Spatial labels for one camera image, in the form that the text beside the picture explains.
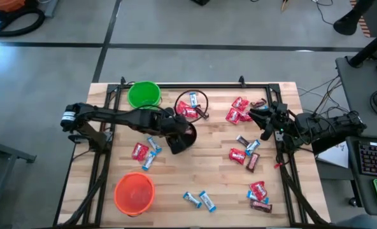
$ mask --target office chair wheel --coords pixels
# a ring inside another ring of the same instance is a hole
[[[348,204],[350,204],[353,207],[357,207],[357,200],[355,199],[355,197],[349,199]]]

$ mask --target wooden tabletop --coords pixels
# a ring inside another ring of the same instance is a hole
[[[284,103],[294,113],[301,113],[302,107],[295,83],[279,83]],[[103,106],[106,95],[106,83],[92,84],[87,99],[88,104]],[[162,89],[163,108],[173,107],[177,96],[184,90]],[[209,120],[194,123],[197,129],[197,140],[194,145],[183,153],[172,155],[164,138],[154,137],[163,147],[148,172],[144,172],[138,161],[131,159],[131,153],[137,142],[150,146],[147,136],[131,130],[129,127],[116,127],[110,162],[110,174],[106,186],[105,201],[101,226],[112,227],[229,227],[229,226],[288,226],[288,216],[283,194],[281,176],[274,169],[276,149],[273,137],[261,141],[256,153],[261,158],[255,169],[250,173],[244,165],[229,160],[231,148],[243,149],[236,141],[241,134],[252,141],[259,139],[262,131],[254,122],[233,125],[225,120],[225,116],[236,97],[242,96],[251,101],[265,98],[263,89],[204,89],[210,101]],[[130,110],[126,99],[127,90],[121,95],[120,109]],[[205,99],[197,97],[200,104]],[[189,95],[182,100],[189,103]],[[96,129],[99,123],[92,123]],[[84,152],[86,144],[77,145],[75,155]],[[71,166],[64,200],[59,216],[59,223],[65,222],[84,199],[90,179],[94,153],[87,153],[77,158]],[[318,175],[313,154],[299,151],[295,154],[297,170],[302,192],[312,207],[324,220],[330,221],[324,199],[322,185]],[[155,200],[149,210],[142,215],[131,218],[122,214],[113,202],[115,185],[128,172],[144,172],[155,184]],[[271,214],[250,208],[246,193],[249,184],[265,181],[269,202],[273,204]],[[203,205],[196,209],[182,198],[186,191],[198,198],[205,190],[217,209],[209,213]],[[299,219],[296,200],[293,196],[296,218]]]

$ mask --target keyboard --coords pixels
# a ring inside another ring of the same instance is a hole
[[[377,176],[377,143],[359,141],[361,173]]]

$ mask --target black hose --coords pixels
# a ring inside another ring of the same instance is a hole
[[[6,28],[8,25],[10,25],[12,22],[14,22],[16,19],[18,19],[19,17],[30,14],[30,13],[38,14],[37,21],[33,23],[32,25],[27,26],[23,29],[18,29],[16,31],[1,31],[4,28]],[[8,17],[6,18],[6,20],[0,23],[0,37],[13,37],[13,36],[20,36],[20,35],[28,34],[29,32],[35,31],[41,25],[43,25],[45,18],[46,16],[44,15],[44,12],[42,12],[41,10],[37,8],[23,8],[16,12],[10,13]]]

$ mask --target black metal frame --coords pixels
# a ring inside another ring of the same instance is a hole
[[[281,98],[281,92],[280,92],[280,87],[279,84],[247,84],[245,83],[244,77],[239,78],[239,83],[199,83],[199,84],[186,84],[186,83],[176,83],[176,84],[168,84],[168,83],[158,83],[157,85],[160,88],[192,88],[192,89],[204,89],[204,88],[226,88],[226,89],[234,89],[234,88],[255,88],[255,89],[264,89],[266,91],[266,97],[268,104],[270,105],[273,101],[272,98],[272,93],[275,94],[278,102],[282,102]],[[120,94],[123,89],[129,89],[132,85],[126,84],[125,79],[122,77],[121,84],[120,85],[114,85],[110,84],[107,87],[106,90],[106,98],[105,98],[105,103],[104,103],[104,108],[109,108],[110,101],[112,100],[112,93],[115,93],[115,105],[113,109],[118,109],[119,102],[120,102]],[[105,130],[105,123],[101,124],[101,131]],[[111,124],[110,127],[110,132],[115,133],[115,124]],[[278,146],[278,141],[275,138],[275,143],[276,146]],[[58,217],[60,214],[61,206],[62,206],[62,201],[64,198],[65,190],[66,190],[66,185],[67,185],[67,180],[69,176],[69,171],[71,170],[71,164],[68,169],[67,173],[67,178],[66,178],[66,183],[63,187],[62,190],[62,195],[60,199],[59,206],[57,208],[57,212],[55,215],[55,220],[53,223],[53,227],[50,228],[99,228],[101,224],[101,216],[102,216],[102,209],[103,209],[103,202],[104,202],[104,192],[106,188],[106,180],[108,177],[108,169],[109,169],[109,164],[110,164],[110,156],[111,156],[111,149],[112,149],[112,140],[108,141],[109,145],[109,150],[104,153],[96,153],[94,157],[94,162],[92,164],[92,172],[91,172],[91,177],[90,177],[90,183],[89,183],[89,192],[79,208],[74,212],[73,216],[71,219],[67,222],[65,222],[62,225],[58,225]],[[281,159],[283,159],[283,153],[279,151],[278,147],[276,147],[276,153],[279,155]],[[103,170],[100,174],[100,176],[97,179],[97,171],[98,171],[98,165],[99,161],[102,155],[105,155],[104,159],[104,165],[103,165]],[[290,160],[290,169],[292,171],[292,179],[295,182],[295,185],[300,189],[300,181],[299,181],[299,176],[297,174],[297,168],[295,164],[295,160],[293,155],[289,157]],[[289,218],[289,223],[290,225],[297,224],[295,221],[295,216],[294,216],[294,210],[293,210],[293,205],[292,205],[292,197],[290,196],[289,192],[289,186],[287,185],[286,182],[284,182],[283,179],[283,174],[281,174],[281,179],[282,179],[282,185],[283,185],[283,190],[284,190],[284,195],[285,195],[285,203],[287,206],[287,213],[288,213],[288,218]],[[94,198],[95,194],[97,191],[100,190],[99,192],[99,197],[97,201],[97,210],[96,210],[96,216],[95,220],[93,223],[89,223],[89,218],[90,218],[90,208],[91,208],[91,202],[92,199]],[[305,225],[308,223],[307,217],[306,217],[306,211],[303,209],[301,203],[297,201],[299,205],[299,212],[301,214],[301,225]],[[79,219],[83,216],[82,223],[80,225],[77,225],[77,222]]]

